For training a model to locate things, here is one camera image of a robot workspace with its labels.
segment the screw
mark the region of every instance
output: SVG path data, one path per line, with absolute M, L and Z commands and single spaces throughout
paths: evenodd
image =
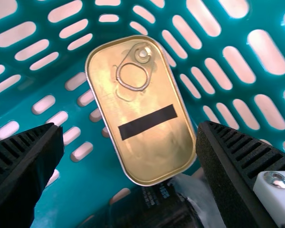
M 264 173 L 264 180 L 279 189 L 285 189 L 285 176 L 278 172 L 268 171 Z

